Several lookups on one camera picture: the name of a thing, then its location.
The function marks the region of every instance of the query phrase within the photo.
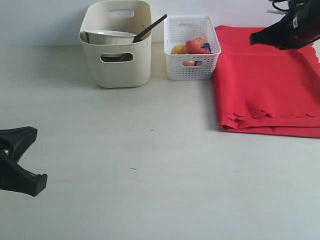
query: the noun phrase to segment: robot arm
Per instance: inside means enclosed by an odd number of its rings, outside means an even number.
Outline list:
[[[285,16],[277,23],[250,35],[250,44],[278,49],[300,49],[320,39],[320,0],[269,0]],[[288,9],[277,3],[288,2]]]

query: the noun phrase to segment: carrot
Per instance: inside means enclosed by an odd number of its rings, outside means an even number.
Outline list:
[[[201,48],[195,41],[188,40],[185,42],[185,48],[190,54],[211,54],[212,52]]]

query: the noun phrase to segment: black spoon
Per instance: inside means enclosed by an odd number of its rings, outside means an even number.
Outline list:
[[[139,42],[140,38],[142,38],[144,35],[146,35],[151,29],[153,29],[155,26],[157,26],[159,23],[161,23],[163,20],[167,18],[167,14],[163,15],[161,18],[159,18],[157,21],[152,23],[150,26],[148,26],[145,30],[140,32],[137,36],[134,37],[133,43]]]

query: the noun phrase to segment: yellow fruit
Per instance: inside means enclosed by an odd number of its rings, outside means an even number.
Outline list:
[[[185,47],[184,44],[175,45],[171,50],[171,54],[185,54]]]

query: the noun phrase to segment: white plastic bin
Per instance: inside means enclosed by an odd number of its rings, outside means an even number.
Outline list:
[[[103,88],[131,88],[151,78],[151,31],[140,42],[94,45],[85,30],[112,30],[138,34],[152,24],[151,8],[140,0],[110,0],[91,5],[83,19],[79,38],[95,82]],[[109,54],[126,54],[121,60]]]
[[[200,36],[206,37],[213,54],[171,54],[175,45]],[[169,16],[164,21],[164,52],[167,76],[170,80],[208,80],[216,68],[221,47],[209,16]],[[184,61],[201,65],[183,66]]]

